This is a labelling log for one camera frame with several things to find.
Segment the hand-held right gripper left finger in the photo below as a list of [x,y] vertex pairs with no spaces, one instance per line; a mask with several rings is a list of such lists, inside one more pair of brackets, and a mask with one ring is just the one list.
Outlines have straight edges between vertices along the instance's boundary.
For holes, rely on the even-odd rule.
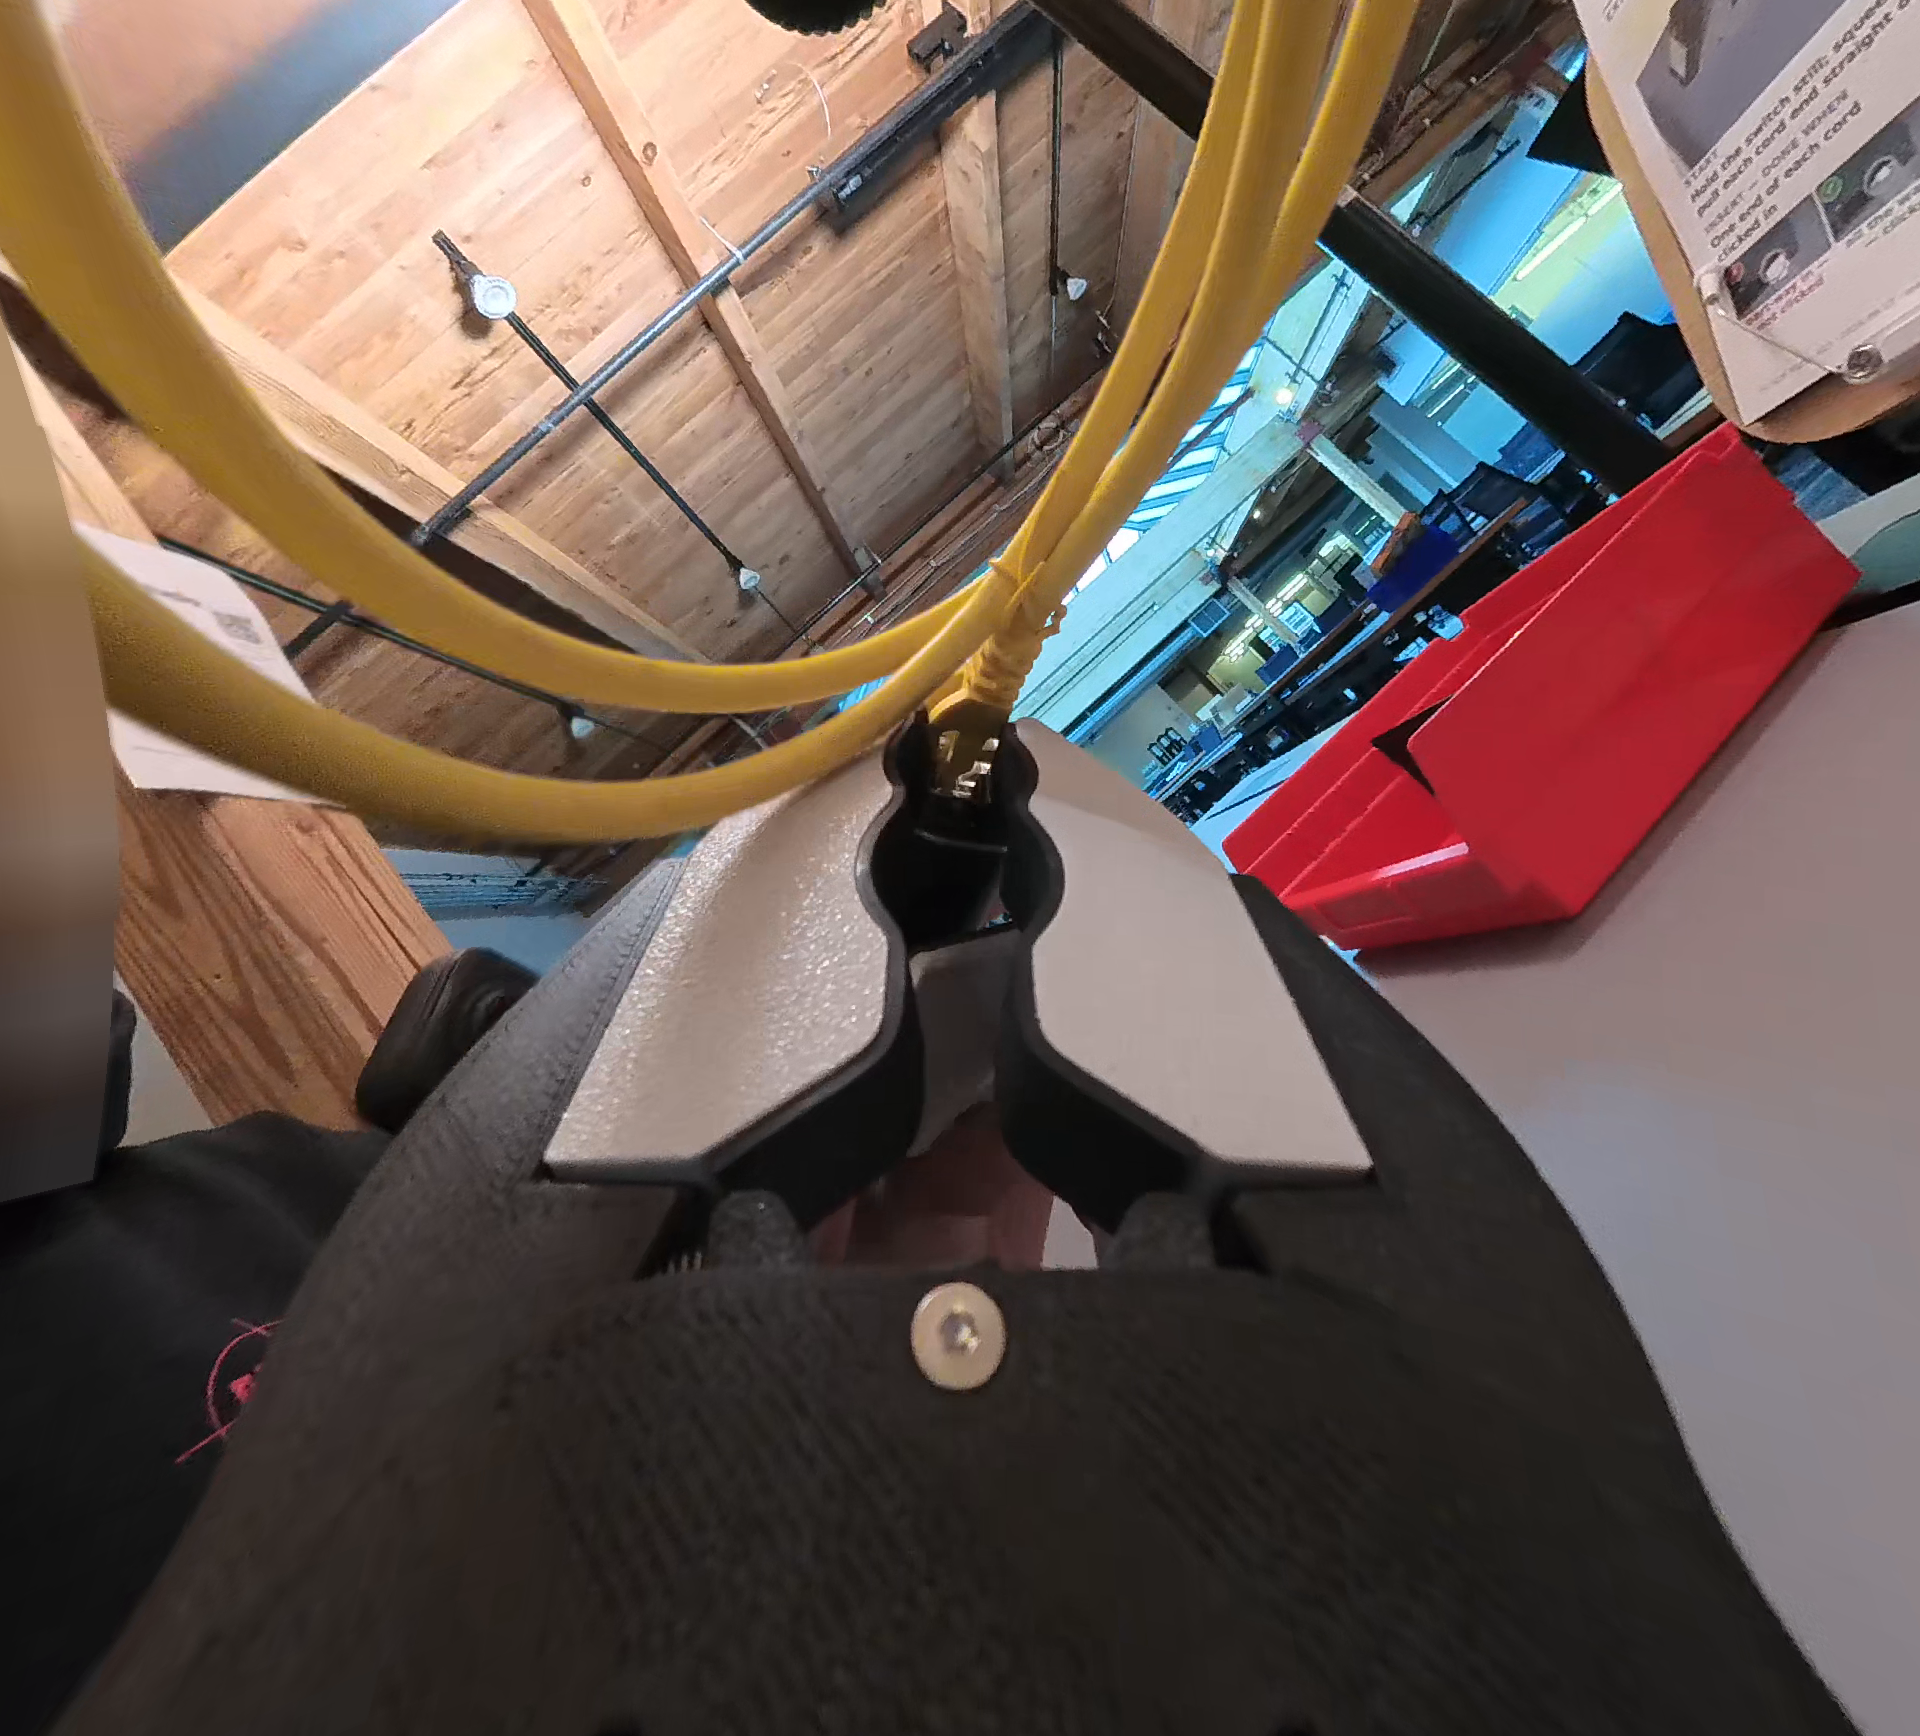
[[873,750],[707,831],[549,1134],[553,1179],[826,1220],[905,1158],[921,1025],[870,881],[897,807]]

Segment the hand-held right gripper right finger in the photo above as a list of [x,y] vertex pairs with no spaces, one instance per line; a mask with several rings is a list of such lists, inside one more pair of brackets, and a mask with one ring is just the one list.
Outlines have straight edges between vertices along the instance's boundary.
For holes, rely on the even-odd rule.
[[1060,734],[996,765],[1017,943],[996,1108],[1025,1173],[1114,1238],[1146,1196],[1352,1189],[1375,1163],[1231,874]]

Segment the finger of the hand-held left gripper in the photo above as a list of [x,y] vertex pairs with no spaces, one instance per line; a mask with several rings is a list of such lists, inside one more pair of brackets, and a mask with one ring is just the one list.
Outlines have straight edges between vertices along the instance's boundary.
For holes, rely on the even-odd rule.
[[908,962],[924,1048],[921,1121],[911,1153],[935,1146],[953,1124],[996,1096],[996,1048],[1024,936],[981,931]]

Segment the black ethernet splitter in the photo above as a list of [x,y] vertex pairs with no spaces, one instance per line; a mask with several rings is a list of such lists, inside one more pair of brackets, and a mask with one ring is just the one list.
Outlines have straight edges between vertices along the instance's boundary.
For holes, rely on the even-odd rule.
[[894,784],[869,865],[908,955],[1024,931],[1005,900],[1010,834],[998,774],[959,793]]

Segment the person's left hand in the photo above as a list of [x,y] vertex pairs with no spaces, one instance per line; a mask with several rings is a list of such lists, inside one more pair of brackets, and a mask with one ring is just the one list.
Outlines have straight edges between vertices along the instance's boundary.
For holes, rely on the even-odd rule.
[[963,1111],[809,1235],[826,1265],[1041,1269],[1053,1196],[1010,1153],[996,1106]]

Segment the red plastic bin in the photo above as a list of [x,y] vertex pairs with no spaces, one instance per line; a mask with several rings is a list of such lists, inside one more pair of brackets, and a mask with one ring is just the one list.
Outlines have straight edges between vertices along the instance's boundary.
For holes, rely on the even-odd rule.
[[1465,610],[1228,838],[1338,949],[1586,911],[1858,566],[1714,428]]

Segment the white paper notice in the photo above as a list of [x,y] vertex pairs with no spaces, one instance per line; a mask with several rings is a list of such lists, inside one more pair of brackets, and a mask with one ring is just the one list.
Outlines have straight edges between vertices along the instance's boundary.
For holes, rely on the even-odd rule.
[[[76,525],[76,536],[119,570],[143,600],[169,612],[209,649],[216,649],[279,690],[309,703],[268,618],[229,571],[100,528]],[[107,734],[119,773],[136,793],[186,793],[329,808],[327,800],[309,793],[257,774],[244,765],[215,757],[191,738],[150,728],[143,712],[130,712],[116,703],[110,705]]]

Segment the black stand pole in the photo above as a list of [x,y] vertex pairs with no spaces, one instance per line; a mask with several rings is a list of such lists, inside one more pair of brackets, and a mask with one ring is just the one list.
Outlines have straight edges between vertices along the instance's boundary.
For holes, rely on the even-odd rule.
[[1145,294],[1165,336],[1265,315],[1320,246],[1612,493],[1667,464],[1654,433],[1348,190],[1418,0],[1349,0],[1342,16],[1335,0],[1238,0],[1224,80],[1121,0],[1031,2],[1199,142]]

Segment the instruction poster board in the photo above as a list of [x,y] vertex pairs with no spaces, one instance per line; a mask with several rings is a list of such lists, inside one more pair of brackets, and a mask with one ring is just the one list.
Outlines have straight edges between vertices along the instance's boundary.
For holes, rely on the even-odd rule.
[[1724,419],[1917,404],[1917,0],[1571,0],[1596,137]]

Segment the wooden post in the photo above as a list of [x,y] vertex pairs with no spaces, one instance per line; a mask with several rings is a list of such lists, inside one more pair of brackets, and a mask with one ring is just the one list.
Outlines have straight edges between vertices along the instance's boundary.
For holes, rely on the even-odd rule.
[[360,819],[116,774],[116,970],[209,1124],[360,1134],[354,1086],[450,946]]

